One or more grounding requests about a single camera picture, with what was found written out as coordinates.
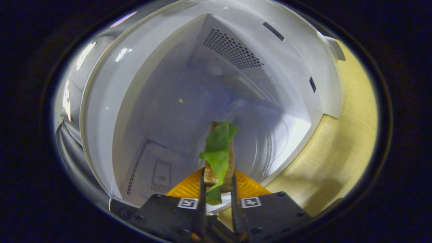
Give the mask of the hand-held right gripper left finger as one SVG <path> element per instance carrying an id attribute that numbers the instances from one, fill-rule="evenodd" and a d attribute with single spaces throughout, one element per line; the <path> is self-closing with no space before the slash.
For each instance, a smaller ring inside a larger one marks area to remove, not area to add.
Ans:
<path id="1" fill-rule="evenodd" d="M 206 237 L 204 169 L 198 175 L 198 197 L 154 194 L 129 218 L 128 223 L 172 243 L 203 243 Z"/>

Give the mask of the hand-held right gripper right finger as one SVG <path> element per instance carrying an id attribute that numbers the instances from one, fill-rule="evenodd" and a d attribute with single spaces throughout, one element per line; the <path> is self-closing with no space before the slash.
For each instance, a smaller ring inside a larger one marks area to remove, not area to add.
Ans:
<path id="1" fill-rule="evenodd" d="M 232 178 L 232 223 L 242 242 L 272 242 L 307 225 L 311 216 L 286 192 L 271 193 L 244 173 Z"/>

